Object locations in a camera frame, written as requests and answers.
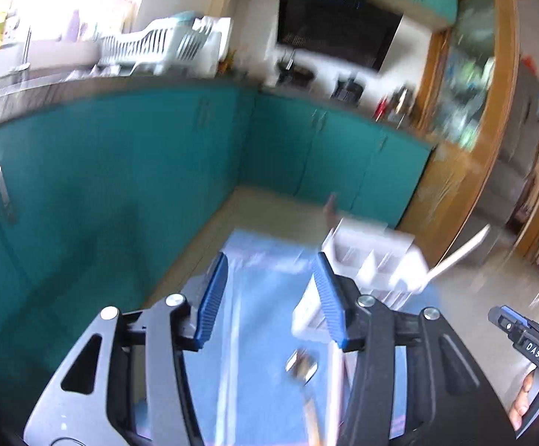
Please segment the kettle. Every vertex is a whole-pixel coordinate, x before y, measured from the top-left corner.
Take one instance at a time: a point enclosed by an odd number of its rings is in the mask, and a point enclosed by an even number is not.
[[[342,102],[350,102],[358,105],[361,95],[365,90],[365,86],[355,80],[355,76],[348,77],[347,80],[338,79],[336,90],[331,95],[331,98]]]

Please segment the tiled wall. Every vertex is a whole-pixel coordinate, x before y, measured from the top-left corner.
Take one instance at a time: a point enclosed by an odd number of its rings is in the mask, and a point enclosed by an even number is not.
[[[237,0],[231,47],[237,50],[236,63],[273,85],[278,78],[275,62],[290,50],[276,45],[279,0]],[[317,53],[297,50],[296,62],[314,68],[318,74],[312,91],[331,94],[339,76],[357,74],[365,84],[361,106],[374,108],[379,99],[403,84],[420,85],[426,63],[431,31],[402,18],[381,71],[349,64]]]

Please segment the black pot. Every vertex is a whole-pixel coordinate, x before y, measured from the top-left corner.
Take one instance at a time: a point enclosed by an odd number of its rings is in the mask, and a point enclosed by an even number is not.
[[[331,98],[357,105],[364,91],[365,86],[356,82],[354,77],[350,77],[348,80],[338,80]]]
[[[302,65],[296,65],[292,62],[277,62],[276,67],[280,71],[278,77],[278,84],[295,85],[301,88],[309,87],[309,84],[315,79],[315,73],[303,67]]]

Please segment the white dish rack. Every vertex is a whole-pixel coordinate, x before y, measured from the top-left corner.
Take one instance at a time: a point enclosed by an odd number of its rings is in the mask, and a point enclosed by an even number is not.
[[[131,67],[131,73],[144,67],[154,75],[163,74],[170,67],[190,68],[196,64],[197,54],[212,29],[204,19],[194,29],[194,20],[176,15],[154,20],[141,32],[104,35],[99,39],[98,66],[109,67],[112,73],[118,73],[122,67]]]

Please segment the blue tablecloth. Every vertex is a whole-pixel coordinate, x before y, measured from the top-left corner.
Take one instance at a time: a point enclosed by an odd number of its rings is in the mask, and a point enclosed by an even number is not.
[[[223,248],[229,280],[211,339],[199,353],[185,353],[194,408],[206,444],[265,446],[307,444],[301,386],[284,367],[292,352],[307,348],[318,371],[307,384],[324,424],[327,345],[290,332],[292,311],[309,283],[317,250],[236,230]],[[438,306],[432,287],[412,297],[405,311]],[[396,353],[393,435],[403,432],[406,369]],[[144,409],[138,410],[138,417]],[[140,421],[142,435],[147,424]]]

